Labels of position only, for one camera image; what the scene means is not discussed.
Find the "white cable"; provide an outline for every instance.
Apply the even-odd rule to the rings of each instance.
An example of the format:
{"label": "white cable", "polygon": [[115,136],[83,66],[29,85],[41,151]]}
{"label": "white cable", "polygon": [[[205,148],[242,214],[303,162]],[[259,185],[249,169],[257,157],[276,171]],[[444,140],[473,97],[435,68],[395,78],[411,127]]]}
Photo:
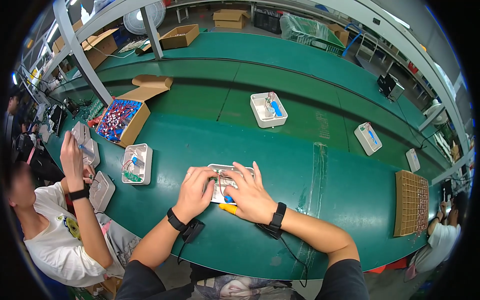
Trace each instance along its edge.
{"label": "white cable", "polygon": [[87,40],[86,40],[85,42],[87,42],[87,44],[89,44],[93,49],[97,50],[98,52],[102,53],[103,55],[105,55],[105,56],[113,56],[113,57],[116,57],[116,58],[118,58],[118,59],[124,59],[125,57],[127,57],[127,56],[135,53],[135,49],[136,49],[136,48],[133,49],[133,51],[132,51],[131,53],[129,53],[129,54],[125,55],[125,56],[116,56],[116,55],[112,55],[112,54],[105,54],[105,53],[103,53],[101,50],[99,50],[99,49],[97,49],[96,47],[92,46],[92,44],[90,44]]}

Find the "white t-shirt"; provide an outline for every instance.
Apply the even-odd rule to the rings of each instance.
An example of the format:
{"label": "white t-shirt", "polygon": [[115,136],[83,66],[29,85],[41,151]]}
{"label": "white t-shirt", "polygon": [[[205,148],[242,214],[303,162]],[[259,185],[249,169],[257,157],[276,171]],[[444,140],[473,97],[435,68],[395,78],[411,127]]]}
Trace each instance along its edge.
{"label": "white t-shirt", "polygon": [[49,226],[25,246],[37,267],[48,277],[71,287],[87,287],[103,282],[103,274],[123,278],[125,270],[105,239],[113,264],[104,269],[85,252],[77,219],[67,211],[60,182],[35,190],[36,212],[45,216]]}
{"label": "white t-shirt", "polygon": [[460,225],[454,227],[437,223],[428,238],[428,244],[413,256],[410,264],[415,262],[415,269],[419,273],[433,270],[448,259],[459,234]]}

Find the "white plastic housing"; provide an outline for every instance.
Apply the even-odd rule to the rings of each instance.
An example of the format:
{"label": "white plastic housing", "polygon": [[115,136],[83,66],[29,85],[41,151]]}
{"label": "white plastic housing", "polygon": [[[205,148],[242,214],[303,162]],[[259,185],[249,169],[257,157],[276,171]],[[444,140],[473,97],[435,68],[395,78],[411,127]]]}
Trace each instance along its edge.
{"label": "white plastic housing", "polygon": [[104,212],[115,192],[115,185],[102,171],[98,171],[94,179],[90,186],[90,202],[96,211]]}
{"label": "white plastic housing", "polygon": [[[234,166],[227,166],[227,165],[217,165],[217,164],[210,164],[208,165],[209,168],[211,168],[213,171],[215,172],[223,172],[223,171],[227,171],[227,170],[230,170],[230,171],[235,171],[237,173],[239,173],[242,177],[243,177],[243,174]],[[251,167],[246,167],[246,169],[248,171],[250,171],[250,174],[252,175],[253,179],[255,179],[255,173],[253,171],[253,168]],[[222,196],[222,193],[225,191],[225,188],[227,187],[227,185],[231,185],[235,188],[238,188],[237,187],[237,184],[235,183],[235,181],[233,181],[232,178],[224,178],[223,176],[220,176],[221,177],[221,182],[220,184],[218,184],[218,180],[217,182],[215,182],[215,185],[214,185],[214,190],[213,190],[213,195],[212,195],[212,200],[211,202],[215,202],[215,203],[226,203],[225,202],[225,198]],[[207,184],[208,184],[208,181],[205,182],[205,185],[204,185],[204,191],[207,187]]]}
{"label": "white plastic housing", "polygon": [[405,155],[407,156],[408,164],[410,165],[410,171],[412,171],[412,173],[418,171],[420,169],[420,162],[415,149],[412,148],[408,150]]}
{"label": "white plastic housing", "polygon": [[132,185],[147,185],[150,183],[150,176],[152,173],[152,154],[153,150],[147,144],[138,144],[130,145],[125,148],[125,155],[123,157],[122,166],[125,165],[133,157],[137,157],[141,160],[145,166],[141,167],[139,165],[134,165],[133,163],[128,163],[125,166],[125,169],[131,171],[133,174],[142,178],[141,181],[135,182],[126,178],[123,173],[121,176],[121,181],[123,183],[132,184]]}
{"label": "white plastic housing", "polygon": [[72,128],[72,134],[79,145],[85,145],[90,140],[90,129],[80,121]]}
{"label": "white plastic housing", "polygon": [[375,133],[375,130],[373,130],[372,126],[368,122],[360,124],[355,129],[354,133],[368,156],[372,155],[378,149],[382,148],[382,142],[380,142],[380,139]]}
{"label": "white plastic housing", "polygon": [[268,98],[269,93],[260,93],[260,94],[253,94],[250,96],[250,106],[252,107],[253,114],[255,115],[255,119],[257,119],[257,124],[261,128],[267,127],[274,127],[285,124],[287,120],[288,114],[285,111],[285,108],[282,105],[280,99],[276,93],[274,93],[274,99],[282,113],[281,117],[278,117],[275,114],[268,112],[265,109],[265,101]]}
{"label": "white plastic housing", "polygon": [[91,165],[96,168],[100,163],[100,154],[98,153],[98,144],[93,139],[89,139],[85,145],[85,149],[94,154],[93,157],[84,151],[84,165]]}

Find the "fluorescent light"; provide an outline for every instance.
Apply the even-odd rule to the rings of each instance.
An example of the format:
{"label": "fluorescent light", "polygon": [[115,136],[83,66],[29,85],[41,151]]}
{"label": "fluorescent light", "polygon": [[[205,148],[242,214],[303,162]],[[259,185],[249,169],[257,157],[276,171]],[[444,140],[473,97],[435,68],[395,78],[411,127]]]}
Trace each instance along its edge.
{"label": "fluorescent light", "polygon": [[384,10],[384,12],[386,12],[387,14],[389,14],[392,18],[395,19],[395,21],[399,22],[400,24],[402,24],[403,26],[405,26],[407,29],[410,29],[410,25],[408,25],[407,23],[403,22],[402,20],[398,19],[397,17],[395,17],[394,15],[392,15],[391,13],[387,12],[386,10]]}
{"label": "fluorescent light", "polygon": [[49,42],[52,40],[53,34],[54,34],[55,31],[58,29],[58,27],[59,27],[59,24],[58,24],[58,23],[55,23],[55,26],[53,26],[52,31],[50,31],[50,34],[48,35],[47,43],[49,43]]}

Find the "black wrist strap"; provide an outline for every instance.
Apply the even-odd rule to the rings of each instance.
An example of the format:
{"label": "black wrist strap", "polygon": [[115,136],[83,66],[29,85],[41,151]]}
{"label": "black wrist strap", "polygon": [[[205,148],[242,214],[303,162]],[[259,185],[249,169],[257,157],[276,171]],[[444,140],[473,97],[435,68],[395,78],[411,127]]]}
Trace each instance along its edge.
{"label": "black wrist strap", "polygon": [[173,210],[172,208],[170,208],[167,212],[167,217],[168,217],[168,221],[169,223],[173,226],[173,228],[175,228],[176,230],[180,231],[180,232],[184,232],[185,230],[187,230],[188,226],[183,224],[182,222],[180,222],[180,220],[178,220],[177,216],[173,213]]}
{"label": "black wrist strap", "polygon": [[68,198],[70,199],[70,201],[74,201],[82,198],[89,198],[89,197],[90,197],[90,189],[87,186],[84,186],[83,190],[68,193]]}
{"label": "black wrist strap", "polygon": [[280,227],[282,226],[282,220],[286,210],[287,206],[284,203],[279,202],[276,212],[273,214],[272,222],[268,225],[256,223],[256,226],[274,239],[279,239],[283,232]]}

